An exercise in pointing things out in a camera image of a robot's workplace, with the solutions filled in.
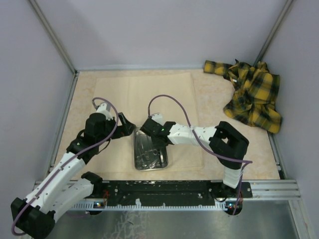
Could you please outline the beige cloth wrap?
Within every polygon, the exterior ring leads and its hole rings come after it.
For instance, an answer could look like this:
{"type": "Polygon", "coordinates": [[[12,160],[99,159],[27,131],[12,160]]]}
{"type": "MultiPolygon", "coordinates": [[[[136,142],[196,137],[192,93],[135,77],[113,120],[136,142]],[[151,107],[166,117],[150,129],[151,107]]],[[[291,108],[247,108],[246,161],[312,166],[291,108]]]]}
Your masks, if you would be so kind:
{"type": "MultiPolygon", "coordinates": [[[[198,125],[190,73],[99,78],[94,96],[110,101],[118,112],[122,112],[136,126],[141,126],[146,121],[148,112],[162,114],[164,121],[186,125],[187,121],[180,106],[185,108],[190,122],[198,125]]],[[[99,172],[134,172],[133,137],[113,140],[93,161],[99,172]]]]}

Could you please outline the steel instrument tray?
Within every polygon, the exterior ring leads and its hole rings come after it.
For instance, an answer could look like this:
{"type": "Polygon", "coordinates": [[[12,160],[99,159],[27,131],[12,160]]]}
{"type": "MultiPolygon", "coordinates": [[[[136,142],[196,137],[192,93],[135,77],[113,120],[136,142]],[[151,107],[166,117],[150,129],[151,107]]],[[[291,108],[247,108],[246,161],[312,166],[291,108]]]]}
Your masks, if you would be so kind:
{"type": "Polygon", "coordinates": [[[155,147],[141,126],[136,127],[134,139],[134,167],[138,171],[160,170],[168,166],[166,148],[155,147]]]}

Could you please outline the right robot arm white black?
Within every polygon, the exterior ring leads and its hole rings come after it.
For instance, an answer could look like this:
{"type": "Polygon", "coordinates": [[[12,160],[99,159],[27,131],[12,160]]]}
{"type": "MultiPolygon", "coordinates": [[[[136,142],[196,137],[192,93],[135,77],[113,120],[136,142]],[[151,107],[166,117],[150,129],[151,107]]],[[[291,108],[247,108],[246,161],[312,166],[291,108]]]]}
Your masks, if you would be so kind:
{"type": "Polygon", "coordinates": [[[217,126],[194,127],[173,121],[161,125],[148,118],[141,131],[149,136],[157,147],[179,144],[200,146],[217,157],[224,167],[223,193],[234,197],[240,192],[244,166],[251,163],[244,160],[249,140],[228,122],[221,121],[217,126]]]}

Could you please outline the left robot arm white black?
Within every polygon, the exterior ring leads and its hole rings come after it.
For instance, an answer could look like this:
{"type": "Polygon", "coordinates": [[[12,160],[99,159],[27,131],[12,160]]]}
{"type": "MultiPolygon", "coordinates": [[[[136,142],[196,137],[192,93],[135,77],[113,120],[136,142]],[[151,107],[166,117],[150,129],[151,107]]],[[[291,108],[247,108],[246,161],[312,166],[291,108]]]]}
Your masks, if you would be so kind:
{"type": "Polygon", "coordinates": [[[129,122],[123,113],[118,113],[116,117],[107,117],[104,113],[90,114],[85,128],[67,147],[59,164],[24,199],[15,198],[11,203],[12,234],[28,234],[35,239],[44,239],[53,230],[57,220],[75,203],[86,197],[101,196],[104,191],[103,179],[92,172],[84,173],[66,191],[62,189],[101,152],[101,144],[129,136],[135,128],[136,125],[129,122]]]}

